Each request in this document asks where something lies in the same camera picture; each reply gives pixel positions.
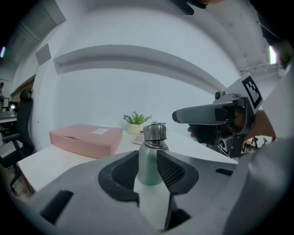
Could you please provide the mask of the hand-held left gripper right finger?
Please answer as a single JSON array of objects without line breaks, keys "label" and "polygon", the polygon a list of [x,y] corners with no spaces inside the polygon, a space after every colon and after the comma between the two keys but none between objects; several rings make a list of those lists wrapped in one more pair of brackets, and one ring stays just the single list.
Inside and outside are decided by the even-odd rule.
[{"label": "hand-held left gripper right finger", "polygon": [[169,191],[166,235],[229,235],[227,219],[234,205],[229,188],[234,163],[157,152],[157,170]]}]

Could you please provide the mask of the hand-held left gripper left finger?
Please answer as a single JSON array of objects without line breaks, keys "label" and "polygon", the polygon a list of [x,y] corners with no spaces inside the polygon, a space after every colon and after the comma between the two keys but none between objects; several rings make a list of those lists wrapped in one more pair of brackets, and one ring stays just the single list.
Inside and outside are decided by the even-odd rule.
[{"label": "hand-held left gripper left finger", "polygon": [[138,152],[74,166],[29,201],[67,235],[158,235],[166,220],[166,189],[142,185]]}]

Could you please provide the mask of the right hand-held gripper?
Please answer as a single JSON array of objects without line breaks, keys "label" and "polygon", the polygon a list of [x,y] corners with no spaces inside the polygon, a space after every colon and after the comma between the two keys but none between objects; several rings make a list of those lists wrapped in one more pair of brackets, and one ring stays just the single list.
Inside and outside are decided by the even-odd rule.
[{"label": "right hand-held gripper", "polygon": [[[257,85],[247,73],[226,90],[217,91],[213,104],[176,110],[172,118],[177,123],[189,124],[192,137],[199,143],[217,145],[229,158],[237,158],[242,155],[245,137],[255,125],[262,102]],[[233,129],[235,109],[244,110],[244,127],[240,132]]]}]

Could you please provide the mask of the person's right hand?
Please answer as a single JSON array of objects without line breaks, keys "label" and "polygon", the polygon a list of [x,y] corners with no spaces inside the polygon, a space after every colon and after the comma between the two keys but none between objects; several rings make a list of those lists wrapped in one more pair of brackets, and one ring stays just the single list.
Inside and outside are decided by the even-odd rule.
[{"label": "person's right hand", "polygon": [[244,110],[235,109],[233,129],[236,132],[240,132],[244,127]]}]

